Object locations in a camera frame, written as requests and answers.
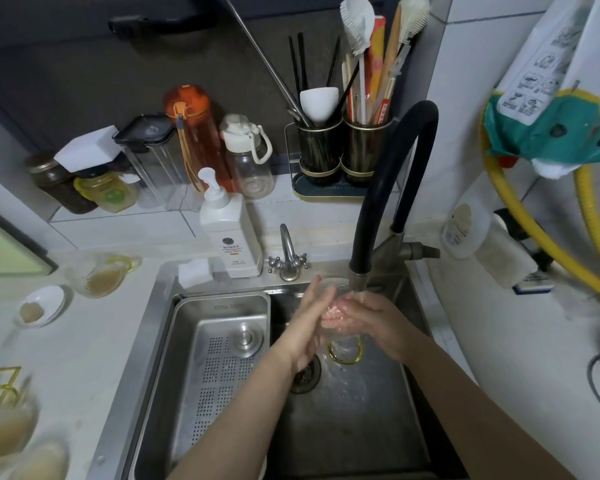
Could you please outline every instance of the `white countertop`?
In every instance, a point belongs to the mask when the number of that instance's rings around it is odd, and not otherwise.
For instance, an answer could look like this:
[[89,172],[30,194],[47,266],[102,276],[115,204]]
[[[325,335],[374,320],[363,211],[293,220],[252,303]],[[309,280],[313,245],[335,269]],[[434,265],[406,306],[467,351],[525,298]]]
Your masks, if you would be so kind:
[[127,356],[164,258],[145,258],[115,292],[90,299],[74,294],[54,322],[19,328],[18,304],[46,285],[64,285],[62,273],[0,278],[0,367],[32,374],[40,402],[34,438],[60,432],[70,446],[67,480],[84,480],[113,401]]

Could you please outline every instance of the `metal rod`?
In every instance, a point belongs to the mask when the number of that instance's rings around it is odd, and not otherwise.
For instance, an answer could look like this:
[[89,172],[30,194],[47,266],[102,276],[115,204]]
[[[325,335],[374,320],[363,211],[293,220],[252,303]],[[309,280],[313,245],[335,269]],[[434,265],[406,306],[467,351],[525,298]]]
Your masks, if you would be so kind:
[[300,119],[302,120],[302,122],[306,126],[308,126],[309,128],[315,127],[315,125],[312,123],[312,121],[309,118],[307,118],[307,115],[304,113],[304,111],[300,107],[300,104],[298,104],[298,102],[293,97],[293,95],[291,94],[291,92],[289,92],[288,87],[286,86],[286,84],[284,83],[284,81],[282,80],[282,78],[280,78],[280,75],[276,71],[275,67],[273,67],[273,65],[271,64],[271,62],[269,62],[269,59],[267,58],[267,56],[262,51],[262,48],[258,44],[257,40],[253,37],[253,35],[249,31],[249,29],[247,28],[247,25],[245,25],[244,21],[242,20],[242,18],[238,14],[238,12],[235,10],[234,6],[231,3],[231,0],[225,0],[225,1],[226,1],[226,4],[229,6],[229,10],[231,10],[231,13],[233,14],[233,16],[235,17],[236,21],[238,22],[238,24],[242,28],[242,31],[245,33],[245,35],[247,35],[247,38],[251,42],[251,45],[256,49],[256,52],[258,53],[258,55],[262,59],[262,62],[264,62],[264,65],[267,67],[267,70],[269,71],[269,73],[273,77],[273,80],[275,81],[276,85],[280,89],[280,92],[282,93],[282,95],[284,96],[284,98],[287,100],[287,103],[297,113],[297,115],[300,117]]

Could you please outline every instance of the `small dish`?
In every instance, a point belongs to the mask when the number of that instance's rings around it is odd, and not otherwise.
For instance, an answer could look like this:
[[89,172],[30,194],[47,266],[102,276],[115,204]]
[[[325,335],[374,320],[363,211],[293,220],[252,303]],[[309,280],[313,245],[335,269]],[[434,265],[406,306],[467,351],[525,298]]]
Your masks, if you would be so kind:
[[[44,288],[33,291],[33,293],[20,302],[16,312],[15,321],[18,325],[26,328],[44,326],[47,323],[52,322],[58,316],[65,301],[66,296],[64,295],[62,287],[57,285],[45,286]],[[24,322],[20,314],[20,309],[26,303],[36,303],[39,305],[43,310],[42,316],[33,322]]]

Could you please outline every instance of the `printed plastic bag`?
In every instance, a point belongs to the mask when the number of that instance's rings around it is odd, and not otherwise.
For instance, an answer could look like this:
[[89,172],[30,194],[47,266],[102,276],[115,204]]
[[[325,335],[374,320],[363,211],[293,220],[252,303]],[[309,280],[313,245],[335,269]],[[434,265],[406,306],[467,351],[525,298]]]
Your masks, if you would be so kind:
[[559,178],[600,162],[600,0],[555,0],[489,99],[494,155]]

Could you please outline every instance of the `brown jar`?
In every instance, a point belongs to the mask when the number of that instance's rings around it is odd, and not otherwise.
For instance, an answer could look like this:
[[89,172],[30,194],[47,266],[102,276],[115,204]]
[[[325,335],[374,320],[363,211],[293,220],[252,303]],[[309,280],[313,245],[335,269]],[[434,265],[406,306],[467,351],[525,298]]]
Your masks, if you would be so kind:
[[73,214],[86,214],[98,208],[96,202],[85,199],[73,186],[75,175],[54,160],[55,152],[42,152],[25,161],[33,183],[51,195]]

